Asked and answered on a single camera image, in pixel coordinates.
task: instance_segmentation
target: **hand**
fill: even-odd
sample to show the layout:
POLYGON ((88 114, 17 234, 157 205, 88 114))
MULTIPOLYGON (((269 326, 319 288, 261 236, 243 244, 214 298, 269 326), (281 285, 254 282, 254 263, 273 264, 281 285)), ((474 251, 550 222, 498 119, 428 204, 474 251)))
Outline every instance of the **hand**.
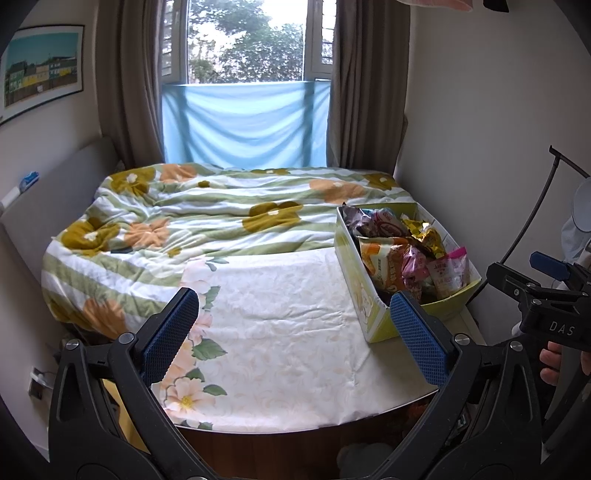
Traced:
MULTIPOLYGON (((548 349, 540 352, 540 361, 548 365, 549 368, 543 368, 540 377, 548 385, 558 385, 558 376, 560 375, 560 363, 562 361, 562 345, 554 342, 548 342, 548 349)), ((581 352, 581 367, 585 375, 591 374, 591 353, 581 352)))

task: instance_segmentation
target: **bed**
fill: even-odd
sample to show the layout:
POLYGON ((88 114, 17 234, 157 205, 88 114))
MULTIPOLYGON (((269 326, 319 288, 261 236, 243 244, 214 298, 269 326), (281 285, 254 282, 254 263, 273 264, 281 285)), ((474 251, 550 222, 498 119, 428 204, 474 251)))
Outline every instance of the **bed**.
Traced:
MULTIPOLYGON (((0 223, 61 322, 114 339, 179 287, 197 292, 194 328, 152 386, 175 424, 292 432, 434 391, 399 339, 365 343, 332 248, 343 202, 413 201, 392 177, 116 162, 109 139, 88 146, 0 223)), ((448 327, 482 340, 467 311, 448 327)))

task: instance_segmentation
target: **picture frame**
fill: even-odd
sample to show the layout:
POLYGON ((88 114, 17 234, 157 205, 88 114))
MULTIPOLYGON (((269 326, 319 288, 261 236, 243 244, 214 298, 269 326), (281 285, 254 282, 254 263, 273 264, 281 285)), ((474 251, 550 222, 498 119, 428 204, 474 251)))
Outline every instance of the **picture frame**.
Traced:
POLYGON ((0 125, 84 90, 84 25, 17 30, 0 57, 0 125))

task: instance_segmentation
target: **floral duvet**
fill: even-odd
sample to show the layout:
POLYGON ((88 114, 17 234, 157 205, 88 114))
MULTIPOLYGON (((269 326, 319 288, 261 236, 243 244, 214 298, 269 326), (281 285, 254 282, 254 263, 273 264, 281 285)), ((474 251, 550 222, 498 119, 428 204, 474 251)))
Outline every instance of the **floral duvet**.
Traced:
MULTIPOLYGON (((53 239, 42 288, 54 317, 116 338, 177 292, 190 260, 333 245, 336 206, 412 202, 383 173, 341 168, 222 170, 159 164, 115 173, 53 239)), ((202 308, 217 292, 198 292, 202 308)))

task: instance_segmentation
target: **curtain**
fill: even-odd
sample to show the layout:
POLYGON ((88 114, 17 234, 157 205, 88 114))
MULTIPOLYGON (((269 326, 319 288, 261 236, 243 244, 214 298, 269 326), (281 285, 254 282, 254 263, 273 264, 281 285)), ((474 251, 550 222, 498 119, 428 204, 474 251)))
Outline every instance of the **curtain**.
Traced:
POLYGON ((102 134, 128 168, 164 161, 160 45, 164 0, 100 0, 96 97, 102 134))
POLYGON ((410 7, 337 0, 329 166, 394 172, 404 133, 410 7))

